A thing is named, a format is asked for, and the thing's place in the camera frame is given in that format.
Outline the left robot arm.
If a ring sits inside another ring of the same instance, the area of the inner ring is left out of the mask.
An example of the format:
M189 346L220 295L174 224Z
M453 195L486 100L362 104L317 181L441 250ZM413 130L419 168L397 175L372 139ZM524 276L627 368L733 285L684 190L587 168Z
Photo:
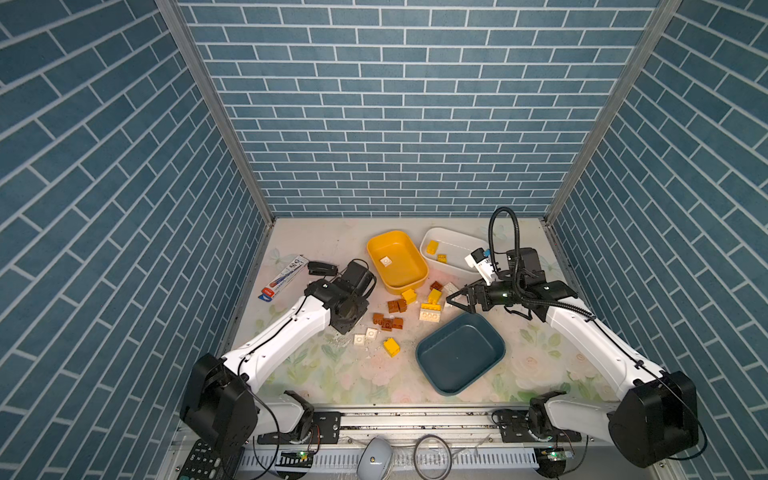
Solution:
M205 354L193 365L180 419L213 452L227 458L248 440L275 433L283 442L303 442L312 430L314 407L293 391L271 401L258 391L290 355L332 327L344 335L367 312L376 277L354 259L331 280L318 279L282 317L221 357Z

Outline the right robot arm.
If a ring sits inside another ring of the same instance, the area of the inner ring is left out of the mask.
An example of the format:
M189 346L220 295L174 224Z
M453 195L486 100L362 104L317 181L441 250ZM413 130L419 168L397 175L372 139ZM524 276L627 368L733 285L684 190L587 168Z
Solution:
M642 356L587 309L562 281L523 289L512 280L478 280L448 296L449 304L467 312L502 307L527 320L540 320L586 357L616 398L578 400L560 390L529 403L531 434L548 439L574 431L611 442L637 467L662 460L690 461L709 447L698 418L698 397L684 373L668 372Z

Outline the white flat lego plate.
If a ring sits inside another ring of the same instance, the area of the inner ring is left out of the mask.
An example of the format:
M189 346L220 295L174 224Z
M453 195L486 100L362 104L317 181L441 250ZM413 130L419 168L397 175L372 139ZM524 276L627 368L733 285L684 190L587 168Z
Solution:
M442 288L442 293L445 296L450 296L458 291L458 288L453 283L446 283Z

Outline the yellow lego block centre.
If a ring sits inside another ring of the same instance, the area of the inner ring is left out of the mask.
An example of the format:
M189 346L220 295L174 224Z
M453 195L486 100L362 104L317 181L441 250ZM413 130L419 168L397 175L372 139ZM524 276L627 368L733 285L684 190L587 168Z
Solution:
M427 302L432 305L438 305L442 298L442 292L438 289L431 289L427 297Z

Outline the black stapler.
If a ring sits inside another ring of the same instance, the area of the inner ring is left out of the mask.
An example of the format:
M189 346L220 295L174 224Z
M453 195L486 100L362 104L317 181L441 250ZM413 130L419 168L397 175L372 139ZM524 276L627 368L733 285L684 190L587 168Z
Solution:
M309 261L307 268L312 276L334 277L338 274L338 267L336 265L322 261Z

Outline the white long lego brick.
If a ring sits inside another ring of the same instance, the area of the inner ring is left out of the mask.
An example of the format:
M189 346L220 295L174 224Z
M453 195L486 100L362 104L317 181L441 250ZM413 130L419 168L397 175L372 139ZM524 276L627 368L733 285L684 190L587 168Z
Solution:
M441 311L421 309L419 312L419 320L424 322L439 323L441 320Z

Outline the teal plastic bin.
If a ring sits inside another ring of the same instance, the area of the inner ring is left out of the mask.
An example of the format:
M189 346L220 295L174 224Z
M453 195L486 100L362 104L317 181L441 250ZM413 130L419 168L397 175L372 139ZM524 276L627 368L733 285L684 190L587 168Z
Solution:
M433 389L456 396L481 378L506 355L506 344L479 314L464 313L422 339L417 364Z

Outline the toothpaste tube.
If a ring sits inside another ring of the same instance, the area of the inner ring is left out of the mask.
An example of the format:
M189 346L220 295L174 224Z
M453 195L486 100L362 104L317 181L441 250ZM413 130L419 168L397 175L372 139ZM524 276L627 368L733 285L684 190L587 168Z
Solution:
M265 302L272 302L276 295L289 285L308 264L307 258L302 255L296 256L271 282L261 289L258 298Z

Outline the yellow plastic bin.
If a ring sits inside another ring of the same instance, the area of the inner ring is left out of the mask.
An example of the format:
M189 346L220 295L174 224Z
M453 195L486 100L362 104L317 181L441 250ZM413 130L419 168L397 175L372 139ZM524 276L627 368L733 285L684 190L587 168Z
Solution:
M366 246L368 255L384 288L394 295L406 289L418 289L429 276L429 267L410 236L392 230L372 237ZM384 266L380 259L389 257L392 264Z

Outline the yellow lego by bin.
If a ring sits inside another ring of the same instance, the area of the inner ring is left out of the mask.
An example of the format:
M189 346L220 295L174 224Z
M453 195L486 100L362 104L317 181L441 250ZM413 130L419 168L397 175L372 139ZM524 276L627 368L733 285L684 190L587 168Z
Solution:
M413 289L406 289L401 293L401 296L407 304L412 304L418 300L418 294Z

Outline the yellow lego cube front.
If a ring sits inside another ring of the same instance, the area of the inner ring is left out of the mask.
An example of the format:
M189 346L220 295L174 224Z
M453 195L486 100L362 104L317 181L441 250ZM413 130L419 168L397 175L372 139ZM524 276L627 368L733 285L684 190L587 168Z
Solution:
M383 347L390 357L395 357L400 352L400 345L394 338L387 338L383 342Z

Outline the grey computer mouse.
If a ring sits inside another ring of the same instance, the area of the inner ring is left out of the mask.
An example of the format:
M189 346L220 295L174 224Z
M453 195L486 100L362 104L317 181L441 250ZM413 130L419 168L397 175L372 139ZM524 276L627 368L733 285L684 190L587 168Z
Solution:
M364 449L357 465L359 480L385 480L392 469L394 449L382 437L373 438Z

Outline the black remote keypad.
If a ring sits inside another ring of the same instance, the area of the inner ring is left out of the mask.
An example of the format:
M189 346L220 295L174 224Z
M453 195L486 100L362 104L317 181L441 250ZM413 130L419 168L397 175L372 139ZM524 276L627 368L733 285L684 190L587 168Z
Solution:
M222 480L233 479L240 465L244 449L237 453L220 457L203 440L197 440L178 469L177 478L180 480Z

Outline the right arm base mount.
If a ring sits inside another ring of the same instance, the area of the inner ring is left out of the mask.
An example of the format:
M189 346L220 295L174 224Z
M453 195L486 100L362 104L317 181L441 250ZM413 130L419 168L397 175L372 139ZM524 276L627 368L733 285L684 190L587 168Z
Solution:
M547 443L556 440L576 443L582 440L579 432L557 429L529 409L497 409L491 413L490 418L504 443Z

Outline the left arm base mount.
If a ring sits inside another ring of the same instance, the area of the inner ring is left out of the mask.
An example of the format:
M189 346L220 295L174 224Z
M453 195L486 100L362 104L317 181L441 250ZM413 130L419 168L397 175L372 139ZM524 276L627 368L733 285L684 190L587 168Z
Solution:
M315 411L311 417L304 414L292 430L280 428L256 437L259 445L314 445L337 444L342 414L339 411Z

